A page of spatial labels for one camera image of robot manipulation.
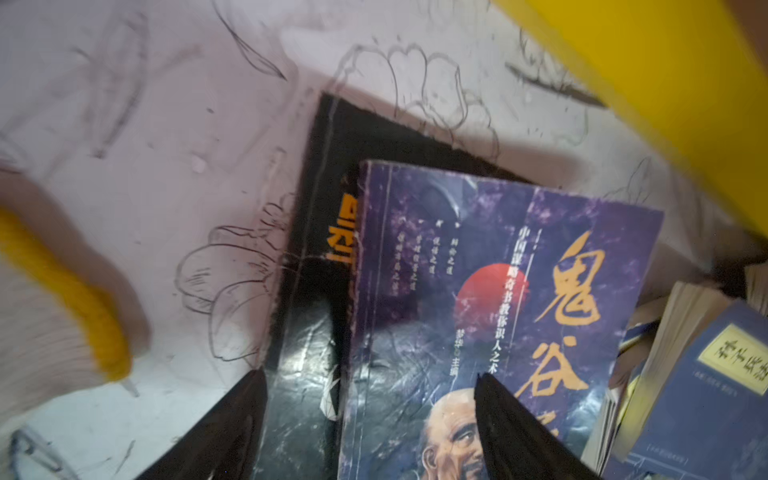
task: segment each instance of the stack of books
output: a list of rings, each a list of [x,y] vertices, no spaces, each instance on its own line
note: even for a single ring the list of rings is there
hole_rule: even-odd
[[[768,267],[749,305],[679,283],[635,308],[661,212],[530,185],[330,96],[296,204],[264,478],[485,478],[486,372],[607,480],[768,478]]]
[[[711,286],[674,286],[642,372],[627,388],[607,480],[624,480],[627,471],[768,478],[766,271],[745,269],[746,302]]]
[[[388,161],[359,179],[339,478],[483,478],[484,372],[577,457],[604,450],[661,212]]]

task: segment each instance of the orange calligraphy text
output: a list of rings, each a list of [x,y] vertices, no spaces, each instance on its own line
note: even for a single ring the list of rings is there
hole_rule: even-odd
[[[549,425],[549,423],[552,422],[552,420],[556,419],[558,417],[558,414],[556,412],[544,412],[536,419],[542,424],[542,425]],[[558,429],[552,429],[549,431],[552,435],[558,436],[560,435],[560,430]]]
[[[598,305],[592,296],[592,280],[603,265],[605,252],[603,250],[581,252],[590,233],[587,232],[576,239],[560,259],[562,262],[572,258],[573,266],[571,268],[560,270],[560,267],[556,265],[552,270],[556,297],[535,322],[542,319],[555,306],[557,307],[554,311],[554,319],[561,325],[589,325],[600,319]]]
[[[355,218],[357,215],[357,199],[350,194],[344,194],[339,208],[338,227],[328,227],[328,244],[333,252],[326,253],[328,260],[342,263],[352,263],[352,247],[355,240]]]
[[[566,346],[575,346],[576,337],[566,336],[563,338],[563,343]],[[533,352],[531,357],[533,359],[538,359],[544,355],[545,352],[547,355],[544,357],[541,363],[538,364],[538,368],[535,372],[533,372],[531,378],[529,378],[528,381],[517,391],[517,393],[515,393],[515,397],[522,395],[522,393],[529,386],[532,386],[532,396],[553,395],[561,383],[565,385],[566,389],[569,390],[584,390],[589,388],[587,383],[576,376],[576,372],[574,372],[571,363],[568,361],[568,359],[565,358],[563,352],[560,351],[560,346],[557,343],[550,343],[549,345],[542,343],[538,346],[536,351]],[[553,359],[558,361],[560,368],[550,369],[547,372],[542,373]],[[549,386],[546,388],[541,388],[541,384],[547,381],[549,381]]]

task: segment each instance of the yellow label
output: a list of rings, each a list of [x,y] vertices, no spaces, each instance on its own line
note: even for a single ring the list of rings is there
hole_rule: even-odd
[[[699,362],[759,395],[768,390],[768,347],[733,324],[704,349]]]

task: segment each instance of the blue book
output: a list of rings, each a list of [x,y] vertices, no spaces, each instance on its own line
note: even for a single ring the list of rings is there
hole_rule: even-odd
[[[663,214],[382,161],[360,179],[339,478],[484,478],[482,372],[580,456]]]
[[[675,479],[768,478],[767,389],[768,320],[738,300],[683,351],[627,460]]]
[[[611,456],[605,464],[603,480],[646,480],[652,474],[631,463],[620,462]]]

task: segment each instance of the purple book cover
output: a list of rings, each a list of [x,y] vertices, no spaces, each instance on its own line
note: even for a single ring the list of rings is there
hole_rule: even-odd
[[[481,372],[581,455],[663,214],[382,161],[359,198],[339,478],[484,478]]]

